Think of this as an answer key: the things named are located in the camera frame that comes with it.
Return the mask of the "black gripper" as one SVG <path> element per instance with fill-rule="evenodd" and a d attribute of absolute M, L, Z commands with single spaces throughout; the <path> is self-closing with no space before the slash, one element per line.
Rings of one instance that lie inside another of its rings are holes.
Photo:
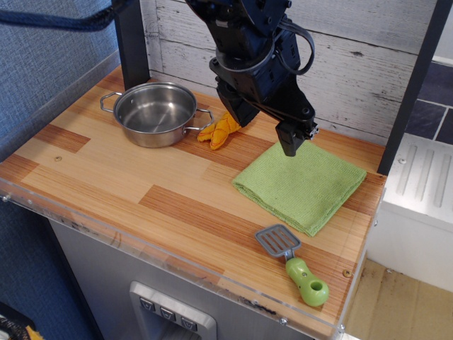
<path fill-rule="evenodd" d="M 310 33 L 296 24 L 279 24 L 261 55 L 233 58 L 219 50 L 210 61 L 217 94 L 233 119 L 246 127 L 263 111 L 279 120 L 277 135 L 286 156 L 319 133 L 315 112 L 297 85 L 314 61 Z"/>

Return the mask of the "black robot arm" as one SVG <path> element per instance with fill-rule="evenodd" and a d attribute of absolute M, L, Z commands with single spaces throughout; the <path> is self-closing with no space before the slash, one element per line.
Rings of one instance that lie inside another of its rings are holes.
<path fill-rule="evenodd" d="M 283 152 L 319 131 L 315 110 L 297 84 L 314 61 L 314 41 L 285 13 L 291 1 L 188 1 L 216 45 L 210 69 L 232 118 L 245 127 L 259 112 L 278 120 Z"/>

